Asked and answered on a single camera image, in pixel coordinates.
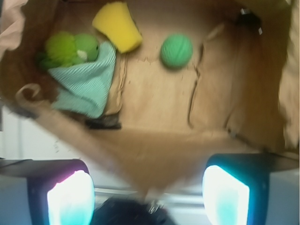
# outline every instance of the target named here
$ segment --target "green plush toy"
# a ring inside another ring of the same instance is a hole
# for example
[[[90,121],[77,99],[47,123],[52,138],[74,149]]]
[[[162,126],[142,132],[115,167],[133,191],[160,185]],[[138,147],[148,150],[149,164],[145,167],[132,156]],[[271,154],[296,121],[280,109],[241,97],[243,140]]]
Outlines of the green plush toy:
[[[46,41],[45,52],[37,55],[37,61],[41,69],[48,70],[95,61],[98,53],[98,41],[94,36],[61,31]]]

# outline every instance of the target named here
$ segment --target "green striped cloth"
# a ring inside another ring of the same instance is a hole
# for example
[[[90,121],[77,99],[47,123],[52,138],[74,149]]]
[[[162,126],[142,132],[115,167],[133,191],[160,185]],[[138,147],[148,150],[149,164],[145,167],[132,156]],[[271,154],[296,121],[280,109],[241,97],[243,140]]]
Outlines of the green striped cloth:
[[[53,108],[85,114],[90,118],[101,116],[112,84],[115,62],[115,47],[104,42],[95,62],[49,69],[50,75],[65,88],[59,89]]]

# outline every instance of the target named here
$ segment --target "striped towel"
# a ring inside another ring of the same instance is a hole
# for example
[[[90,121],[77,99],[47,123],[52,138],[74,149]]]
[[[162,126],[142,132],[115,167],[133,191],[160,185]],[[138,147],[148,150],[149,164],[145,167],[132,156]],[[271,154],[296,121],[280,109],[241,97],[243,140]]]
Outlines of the striped towel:
[[[49,69],[50,75],[65,88],[59,89],[53,108],[85,114],[90,118],[101,116],[112,84],[115,62],[115,47],[104,42],[95,62]]]

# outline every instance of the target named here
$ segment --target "cloth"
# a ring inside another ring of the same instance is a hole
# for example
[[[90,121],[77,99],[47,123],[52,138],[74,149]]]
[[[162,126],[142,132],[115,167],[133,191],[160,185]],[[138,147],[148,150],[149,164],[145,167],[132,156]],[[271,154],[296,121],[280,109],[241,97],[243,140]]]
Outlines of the cloth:
[[[95,62],[49,69],[51,76],[62,84],[53,108],[85,114],[90,118],[102,115],[112,84],[116,49],[110,42],[99,48]]]

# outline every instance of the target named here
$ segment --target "black object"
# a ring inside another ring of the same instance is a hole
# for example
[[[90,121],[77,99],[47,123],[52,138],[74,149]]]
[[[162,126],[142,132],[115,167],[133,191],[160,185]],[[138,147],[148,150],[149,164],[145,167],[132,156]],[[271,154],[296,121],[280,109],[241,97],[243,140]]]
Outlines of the black object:
[[[87,119],[85,125],[90,129],[121,129],[119,115],[102,116],[97,119]]]
[[[175,225],[166,211],[150,214],[148,205],[129,199],[110,198],[95,210],[90,225]]]
[[[248,9],[242,9],[236,21],[237,25],[261,26],[261,19]]]
[[[248,225],[263,225],[269,201],[269,181],[272,172],[296,169],[299,161],[270,153],[216,154],[206,167],[218,165],[247,185],[249,193]]]
[[[27,179],[28,200],[33,225],[47,225],[47,193],[75,171],[89,173],[86,164],[79,159],[72,160],[4,160],[0,159],[0,174]]]

